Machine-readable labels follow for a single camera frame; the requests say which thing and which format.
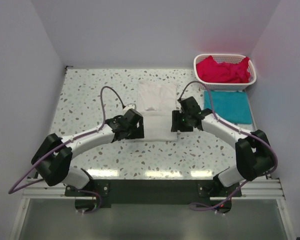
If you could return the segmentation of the white t shirt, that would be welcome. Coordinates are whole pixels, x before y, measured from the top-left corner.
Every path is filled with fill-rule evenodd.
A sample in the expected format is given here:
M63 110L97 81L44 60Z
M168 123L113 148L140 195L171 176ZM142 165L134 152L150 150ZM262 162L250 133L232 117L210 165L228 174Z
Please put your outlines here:
M177 109L176 83L138 82L136 110L143 116L143 142L176 142L172 112Z

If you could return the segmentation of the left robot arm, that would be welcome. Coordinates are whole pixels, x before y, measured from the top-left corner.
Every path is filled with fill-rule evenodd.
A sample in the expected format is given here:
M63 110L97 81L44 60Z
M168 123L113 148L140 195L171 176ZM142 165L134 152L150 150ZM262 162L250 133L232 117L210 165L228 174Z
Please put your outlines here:
M48 186L62 183L82 196L89 196L97 192L94 179L83 168L71 167L71 161L98 146L144 137L144 118L131 108L123 115L106 119L105 123L81 134L64 137L55 133L48 135L32 158L31 164Z

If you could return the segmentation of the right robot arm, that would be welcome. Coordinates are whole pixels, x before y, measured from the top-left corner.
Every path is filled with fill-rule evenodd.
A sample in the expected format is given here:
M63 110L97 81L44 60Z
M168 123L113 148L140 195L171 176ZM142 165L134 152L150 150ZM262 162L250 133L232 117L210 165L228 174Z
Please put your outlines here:
M213 177L207 188L210 195L223 197L232 186L242 181L251 182L278 166L278 159L263 131L242 130L212 109L201 109L194 97L179 98L178 102L180 110L172 112L172 132L205 131L235 150L235 165Z

